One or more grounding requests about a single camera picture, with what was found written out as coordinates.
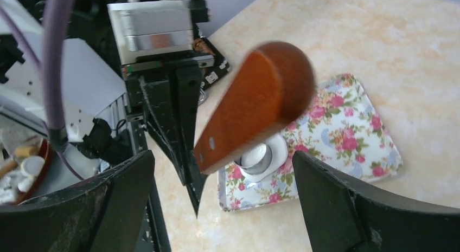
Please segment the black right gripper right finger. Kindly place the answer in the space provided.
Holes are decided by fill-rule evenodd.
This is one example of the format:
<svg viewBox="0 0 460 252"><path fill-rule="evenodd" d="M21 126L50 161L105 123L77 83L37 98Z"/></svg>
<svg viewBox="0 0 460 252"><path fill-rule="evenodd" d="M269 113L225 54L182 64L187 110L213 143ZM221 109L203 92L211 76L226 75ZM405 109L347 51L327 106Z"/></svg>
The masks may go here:
<svg viewBox="0 0 460 252"><path fill-rule="evenodd" d="M312 155L292 159L313 251L459 251L459 209L407 198Z"/></svg>

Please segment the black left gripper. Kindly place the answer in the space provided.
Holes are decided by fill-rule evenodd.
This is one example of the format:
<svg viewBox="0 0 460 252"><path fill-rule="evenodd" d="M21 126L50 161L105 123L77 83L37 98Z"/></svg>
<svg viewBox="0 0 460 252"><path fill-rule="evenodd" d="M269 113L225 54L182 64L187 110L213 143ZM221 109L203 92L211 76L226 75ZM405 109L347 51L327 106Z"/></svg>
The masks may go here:
<svg viewBox="0 0 460 252"><path fill-rule="evenodd" d="M125 108L139 111L144 102L149 112L149 134L172 162L182 185L187 188L196 216L207 178L200 173L193 151L196 114L205 99L201 86L204 71L214 62L215 57L210 53L168 53L139 57L135 63L121 65L126 86ZM182 150L171 103L170 81L177 85L171 95L178 100Z"/></svg>

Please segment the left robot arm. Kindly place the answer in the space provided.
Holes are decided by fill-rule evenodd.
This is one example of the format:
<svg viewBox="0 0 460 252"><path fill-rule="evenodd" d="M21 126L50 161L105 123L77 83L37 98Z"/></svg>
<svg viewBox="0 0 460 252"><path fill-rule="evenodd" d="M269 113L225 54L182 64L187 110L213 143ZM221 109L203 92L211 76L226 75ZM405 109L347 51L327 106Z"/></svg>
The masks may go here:
<svg viewBox="0 0 460 252"><path fill-rule="evenodd" d="M204 69L212 54L195 49L195 25L207 22L205 0L121 0L108 4L107 32L119 57L116 73L82 39L68 38L74 16L95 39L99 0L1 0L1 34L18 47L1 93L47 123L59 148L78 143L101 157L91 141L95 116L123 94L126 116L141 119L167 155L198 211L206 177L193 152L196 113Z"/></svg>

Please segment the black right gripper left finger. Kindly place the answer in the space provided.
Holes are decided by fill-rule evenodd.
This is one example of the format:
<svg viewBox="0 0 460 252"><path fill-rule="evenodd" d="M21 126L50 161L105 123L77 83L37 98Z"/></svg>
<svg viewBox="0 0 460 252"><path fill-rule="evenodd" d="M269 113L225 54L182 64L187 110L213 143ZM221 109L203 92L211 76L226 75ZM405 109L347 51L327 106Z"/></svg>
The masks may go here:
<svg viewBox="0 0 460 252"><path fill-rule="evenodd" d="M1 251L134 251L152 186L154 155L20 205L1 207Z"/></svg>

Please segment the white dough piece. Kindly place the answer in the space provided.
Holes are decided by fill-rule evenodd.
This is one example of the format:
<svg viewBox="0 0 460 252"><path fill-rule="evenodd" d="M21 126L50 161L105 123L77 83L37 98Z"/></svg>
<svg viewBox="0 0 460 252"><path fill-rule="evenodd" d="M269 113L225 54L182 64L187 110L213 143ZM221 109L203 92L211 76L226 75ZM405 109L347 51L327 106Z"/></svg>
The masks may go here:
<svg viewBox="0 0 460 252"><path fill-rule="evenodd" d="M288 147L285 139L279 134L274 134L273 136L266 139L263 144L267 144L272 151L272 161L268 169L260 175L249 175L241 170L241 173L246 177L250 182L259 182L269 174L275 172L280 168L288 158Z"/></svg>

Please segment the white floral tray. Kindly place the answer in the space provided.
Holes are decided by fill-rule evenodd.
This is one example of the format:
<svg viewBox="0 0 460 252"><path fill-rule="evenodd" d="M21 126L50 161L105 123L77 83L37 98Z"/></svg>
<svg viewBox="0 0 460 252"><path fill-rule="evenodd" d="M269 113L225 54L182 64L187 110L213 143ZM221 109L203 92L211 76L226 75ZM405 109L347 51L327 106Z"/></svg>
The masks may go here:
<svg viewBox="0 0 460 252"><path fill-rule="evenodd" d="M320 84L311 108L281 131L289 156L305 151L366 182L396 175L403 159L359 80L340 74ZM259 182L230 163L218 172L218 201L237 211L298 198L292 160Z"/></svg>

